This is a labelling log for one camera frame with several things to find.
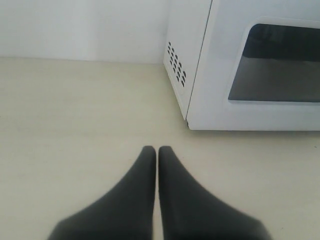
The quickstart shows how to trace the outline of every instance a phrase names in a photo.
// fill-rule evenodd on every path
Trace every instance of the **white microwave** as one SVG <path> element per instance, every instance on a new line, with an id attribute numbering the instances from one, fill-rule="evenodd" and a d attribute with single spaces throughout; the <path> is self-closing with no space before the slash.
<path id="1" fill-rule="evenodd" d="M 164 65 L 192 130 L 320 130 L 320 0 L 173 0 Z"/>

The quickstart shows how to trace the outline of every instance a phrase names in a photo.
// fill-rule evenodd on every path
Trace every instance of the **countertop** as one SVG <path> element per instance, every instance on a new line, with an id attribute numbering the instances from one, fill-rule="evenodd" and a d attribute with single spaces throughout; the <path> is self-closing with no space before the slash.
<path id="1" fill-rule="evenodd" d="M 144 145 L 171 145 L 274 239 L 320 239 L 320 133 L 191 131 L 162 65 L 23 58 L 0 58 L 0 239 L 46 239 Z"/>

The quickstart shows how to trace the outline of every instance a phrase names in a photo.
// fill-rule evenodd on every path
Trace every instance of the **wall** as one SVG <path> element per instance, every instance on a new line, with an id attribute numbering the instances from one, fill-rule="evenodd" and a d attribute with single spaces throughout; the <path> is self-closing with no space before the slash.
<path id="1" fill-rule="evenodd" d="M 170 0 L 2 0 L 0 56 L 161 63 Z"/>

